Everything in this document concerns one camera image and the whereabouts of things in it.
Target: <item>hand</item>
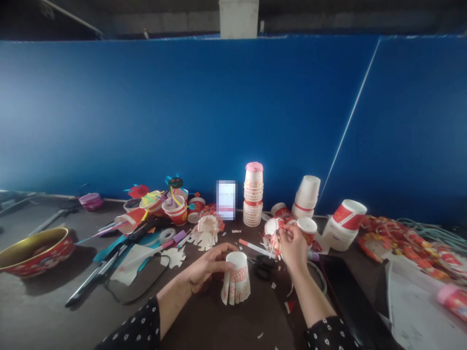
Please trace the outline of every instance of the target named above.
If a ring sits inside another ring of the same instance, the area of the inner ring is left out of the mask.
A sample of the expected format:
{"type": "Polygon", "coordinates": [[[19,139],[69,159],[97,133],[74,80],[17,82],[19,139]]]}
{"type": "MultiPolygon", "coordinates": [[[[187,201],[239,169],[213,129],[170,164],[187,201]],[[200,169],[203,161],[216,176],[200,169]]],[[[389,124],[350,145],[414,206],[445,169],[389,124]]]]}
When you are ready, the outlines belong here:
{"type": "Polygon", "coordinates": [[[203,290],[211,281],[213,273],[233,271],[234,264],[225,261],[230,251],[238,249],[230,243],[213,247],[180,273],[180,277],[188,282],[191,293],[196,294],[203,290]]]}
{"type": "Polygon", "coordinates": [[[296,226],[284,225],[279,229],[281,236],[281,251],[284,261],[291,275],[304,272],[308,273],[306,266],[306,240],[302,232],[296,226]]]}

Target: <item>person's left hand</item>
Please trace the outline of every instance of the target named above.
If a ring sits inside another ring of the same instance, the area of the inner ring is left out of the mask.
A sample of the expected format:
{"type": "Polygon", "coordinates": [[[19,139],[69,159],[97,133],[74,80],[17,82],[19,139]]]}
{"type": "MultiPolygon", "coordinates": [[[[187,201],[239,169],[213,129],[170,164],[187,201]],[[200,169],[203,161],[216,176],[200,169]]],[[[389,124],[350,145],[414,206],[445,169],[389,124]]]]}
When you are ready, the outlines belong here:
{"type": "Polygon", "coordinates": [[[211,281],[214,272],[226,272],[234,269],[234,264],[225,261],[225,257],[230,251],[238,251],[238,248],[230,243],[213,247],[180,273],[180,276],[188,282],[193,294],[204,289],[205,285],[211,281]]]}

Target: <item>gold bowl rim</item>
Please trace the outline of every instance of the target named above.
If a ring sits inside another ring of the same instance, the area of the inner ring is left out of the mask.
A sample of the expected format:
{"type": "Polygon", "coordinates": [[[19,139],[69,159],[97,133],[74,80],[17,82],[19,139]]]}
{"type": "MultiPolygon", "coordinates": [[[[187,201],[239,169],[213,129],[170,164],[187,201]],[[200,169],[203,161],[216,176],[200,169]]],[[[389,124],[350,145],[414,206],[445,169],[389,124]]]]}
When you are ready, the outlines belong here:
{"type": "Polygon", "coordinates": [[[34,236],[36,236],[36,235],[38,235],[38,234],[41,234],[41,233],[44,233],[44,232],[48,232],[48,231],[52,231],[52,230],[57,230],[57,229],[58,229],[58,230],[65,230],[65,235],[63,236],[63,238],[62,238],[60,241],[58,241],[57,243],[55,243],[55,244],[54,244],[53,246],[51,246],[49,249],[44,250],[44,251],[43,251],[42,253],[40,253],[40,254],[34,255],[33,257],[29,258],[28,260],[24,260],[24,261],[21,261],[21,262],[18,262],[18,263],[16,263],[16,264],[14,264],[14,265],[6,266],[6,267],[0,267],[0,271],[3,271],[3,270],[6,270],[6,269],[9,269],[9,268],[11,268],[11,267],[15,267],[15,266],[18,266],[18,265],[27,263],[28,261],[31,261],[32,259],[35,259],[35,258],[41,256],[42,254],[45,254],[45,253],[51,251],[52,249],[54,249],[57,245],[59,245],[61,242],[63,242],[63,241],[68,237],[69,231],[68,231],[68,229],[65,228],[65,227],[61,227],[61,228],[60,228],[60,227],[51,228],[51,229],[48,229],[48,230],[44,230],[44,231],[38,232],[38,233],[36,233],[36,234],[34,234],[34,235],[32,235],[32,236],[26,237],[25,239],[23,239],[23,240],[21,240],[21,241],[19,241],[19,242],[16,242],[15,244],[12,244],[12,245],[9,246],[8,248],[2,250],[2,251],[0,252],[0,257],[1,257],[1,255],[2,255],[5,251],[7,251],[8,249],[10,249],[11,247],[14,247],[14,246],[16,246],[16,245],[19,245],[20,243],[22,243],[22,242],[24,242],[24,241],[27,241],[27,240],[30,239],[31,237],[34,237],[34,236]]]}

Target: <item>forearm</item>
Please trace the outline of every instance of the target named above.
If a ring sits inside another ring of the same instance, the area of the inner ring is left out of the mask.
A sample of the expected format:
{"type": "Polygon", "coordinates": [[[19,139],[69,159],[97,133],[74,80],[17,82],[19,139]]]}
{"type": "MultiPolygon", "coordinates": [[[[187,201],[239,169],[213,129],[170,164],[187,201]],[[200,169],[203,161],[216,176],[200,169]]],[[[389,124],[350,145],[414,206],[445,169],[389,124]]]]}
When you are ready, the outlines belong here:
{"type": "Polygon", "coordinates": [[[183,273],[173,278],[157,293],[161,317],[161,339],[164,338],[191,294],[189,283],[183,273]]]}
{"type": "Polygon", "coordinates": [[[290,275],[297,292],[306,325],[309,328],[323,318],[336,315],[336,312],[311,277],[306,266],[300,270],[291,272],[290,275]]]}

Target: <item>stacked white cups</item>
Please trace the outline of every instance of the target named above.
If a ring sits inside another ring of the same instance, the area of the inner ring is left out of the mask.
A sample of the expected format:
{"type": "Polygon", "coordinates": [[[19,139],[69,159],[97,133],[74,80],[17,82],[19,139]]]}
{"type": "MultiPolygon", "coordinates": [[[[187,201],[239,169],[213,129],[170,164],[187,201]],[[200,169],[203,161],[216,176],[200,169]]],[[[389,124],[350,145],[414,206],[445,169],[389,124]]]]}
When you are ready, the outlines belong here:
{"type": "Polygon", "coordinates": [[[302,216],[313,217],[321,180],[312,175],[306,175],[295,195],[295,203],[292,206],[292,216],[298,219],[302,216]]]}
{"type": "Polygon", "coordinates": [[[263,165],[258,162],[246,166],[243,186],[245,201],[243,202],[243,222],[250,227],[258,226],[263,212],[263,165]]]}

